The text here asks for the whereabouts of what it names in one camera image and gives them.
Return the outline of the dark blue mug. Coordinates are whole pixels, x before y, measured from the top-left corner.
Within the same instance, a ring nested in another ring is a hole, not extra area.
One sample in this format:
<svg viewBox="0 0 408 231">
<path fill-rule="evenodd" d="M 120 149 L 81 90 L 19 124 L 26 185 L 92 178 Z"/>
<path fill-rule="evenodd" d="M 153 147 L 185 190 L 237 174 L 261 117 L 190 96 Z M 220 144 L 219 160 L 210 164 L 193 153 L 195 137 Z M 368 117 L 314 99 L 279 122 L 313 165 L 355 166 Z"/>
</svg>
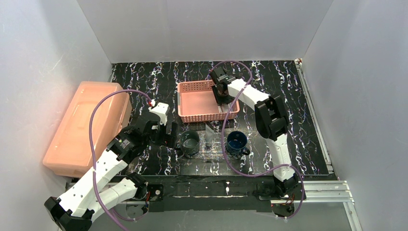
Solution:
<svg viewBox="0 0 408 231">
<path fill-rule="evenodd" d="M 227 153 L 235 158 L 241 158 L 243 155 L 249 155 L 251 152 L 247 148 L 247 136 L 240 131 L 233 131 L 227 136 Z"/>
</svg>

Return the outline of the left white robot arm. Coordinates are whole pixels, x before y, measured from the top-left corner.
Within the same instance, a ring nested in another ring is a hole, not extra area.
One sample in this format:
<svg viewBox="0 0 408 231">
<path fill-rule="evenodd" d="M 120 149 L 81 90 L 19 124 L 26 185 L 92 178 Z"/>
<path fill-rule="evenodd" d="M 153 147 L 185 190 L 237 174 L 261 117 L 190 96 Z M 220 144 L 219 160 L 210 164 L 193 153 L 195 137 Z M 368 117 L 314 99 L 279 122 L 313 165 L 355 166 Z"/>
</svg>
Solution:
<svg viewBox="0 0 408 231">
<path fill-rule="evenodd" d="M 141 156 L 150 144 L 175 148 L 178 124 L 160 124 L 160 117 L 148 113 L 123 128 L 108 143 L 95 167 L 59 197 L 44 203 L 54 223 L 63 231 L 87 231 L 103 213 L 131 198 L 144 198 L 148 182 L 140 174 L 131 173 L 116 185 L 104 189 L 107 183 Z"/>
</svg>

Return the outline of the clear textured acrylic holder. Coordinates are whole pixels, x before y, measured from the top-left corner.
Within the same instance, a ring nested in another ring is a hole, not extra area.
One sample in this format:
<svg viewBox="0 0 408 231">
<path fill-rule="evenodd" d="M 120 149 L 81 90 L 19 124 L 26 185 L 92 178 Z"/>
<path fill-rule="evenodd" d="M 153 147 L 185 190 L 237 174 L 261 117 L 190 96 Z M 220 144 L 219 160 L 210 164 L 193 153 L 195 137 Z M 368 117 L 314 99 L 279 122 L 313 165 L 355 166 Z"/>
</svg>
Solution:
<svg viewBox="0 0 408 231">
<path fill-rule="evenodd" d="M 200 138 L 199 156 L 207 159 L 217 159 L 223 156 L 221 148 L 221 133 L 205 130 L 198 131 Z"/>
</svg>

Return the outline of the clear textured oval tray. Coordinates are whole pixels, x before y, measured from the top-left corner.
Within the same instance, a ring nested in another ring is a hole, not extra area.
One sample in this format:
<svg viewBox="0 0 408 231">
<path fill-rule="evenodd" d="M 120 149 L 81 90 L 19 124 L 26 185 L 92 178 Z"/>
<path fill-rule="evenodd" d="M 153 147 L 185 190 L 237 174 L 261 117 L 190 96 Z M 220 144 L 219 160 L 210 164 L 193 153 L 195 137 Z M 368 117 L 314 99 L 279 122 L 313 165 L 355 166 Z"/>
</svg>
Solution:
<svg viewBox="0 0 408 231">
<path fill-rule="evenodd" d="M 221 133 L 215 132 L 214 140 L 211 147 L 205 145 L 205 131 L 197 131 L 200 137 L 200 150 L 192 156 L 192 158 L 206 159 L 206 160 L 219 160 L 224 159 L 221 148 Z"/>
</svg>

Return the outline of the white toothpaste tube blue cap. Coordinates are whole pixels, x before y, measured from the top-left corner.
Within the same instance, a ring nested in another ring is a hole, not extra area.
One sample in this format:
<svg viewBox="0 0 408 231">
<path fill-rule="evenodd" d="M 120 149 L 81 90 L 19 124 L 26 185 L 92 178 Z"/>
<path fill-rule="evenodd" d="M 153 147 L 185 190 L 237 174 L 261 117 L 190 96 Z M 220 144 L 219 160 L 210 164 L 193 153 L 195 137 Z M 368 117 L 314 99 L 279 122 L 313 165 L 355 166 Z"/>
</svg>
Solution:
<svg viewBox="0 0 408 231">
<path fill-rule="evenodd" d="M 215 132 L 208 125 L 205 125 L 205 145 L 206 147 L 212 146 L 214 136 L 215 136 Z"/>
</svg>

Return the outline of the dark green mug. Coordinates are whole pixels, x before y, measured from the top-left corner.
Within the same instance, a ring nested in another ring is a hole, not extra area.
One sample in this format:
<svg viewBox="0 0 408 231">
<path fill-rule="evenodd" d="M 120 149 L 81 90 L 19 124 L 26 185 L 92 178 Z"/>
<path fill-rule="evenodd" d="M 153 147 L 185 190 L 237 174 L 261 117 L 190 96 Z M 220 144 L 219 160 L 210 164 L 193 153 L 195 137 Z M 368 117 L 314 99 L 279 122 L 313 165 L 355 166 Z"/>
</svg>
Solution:
<svg viewBox="0 0 408 231">
<path fill-rule="evenodd" d="M 176 143 L 175 150 L 182 152 L 188 157 L 196 155 L 200 150 L 199 134 L 194 130 L 184 131 Z"/>
</svg>

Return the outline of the pink perforated plastic basket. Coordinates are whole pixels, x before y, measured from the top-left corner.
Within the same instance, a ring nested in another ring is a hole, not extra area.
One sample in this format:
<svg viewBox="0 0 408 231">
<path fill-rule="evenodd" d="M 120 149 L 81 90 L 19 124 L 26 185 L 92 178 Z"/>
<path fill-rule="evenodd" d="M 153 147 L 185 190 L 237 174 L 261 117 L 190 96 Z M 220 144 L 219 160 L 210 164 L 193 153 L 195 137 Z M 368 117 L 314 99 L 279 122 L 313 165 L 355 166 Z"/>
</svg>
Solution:
<svg viewBox="0 0 408 231">
<path fill-rule="evenodd" d="M 178 115 L 183 123 L 221 121 L 226 113 L 219 112 L 212 91 L 211 80 L 180 82 L 178 91 Z"/>
</svg>

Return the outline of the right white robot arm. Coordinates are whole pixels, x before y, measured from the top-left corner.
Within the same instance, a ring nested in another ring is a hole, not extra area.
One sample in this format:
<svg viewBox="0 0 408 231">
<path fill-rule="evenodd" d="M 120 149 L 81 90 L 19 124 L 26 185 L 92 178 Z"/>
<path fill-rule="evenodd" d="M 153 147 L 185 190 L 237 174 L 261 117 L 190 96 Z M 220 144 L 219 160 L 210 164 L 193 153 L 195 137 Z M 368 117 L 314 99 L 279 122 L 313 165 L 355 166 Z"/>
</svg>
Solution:
<svg viewBox="0 0 408 231">
<path fill-rule="evenodd" d="M 256 130 L 265 139 L 272 155 L 275 184 L 272 191 L 281 197 L 292 194 L 298 185 L 298 177 L 290 167 L 289 117 L 282 97 L 261 92 L 243 79 L 227 74 L 222 67 L 214 68 L 209 75 L 218 105 L 241 101 L 254 111 Z"/>
</svg>

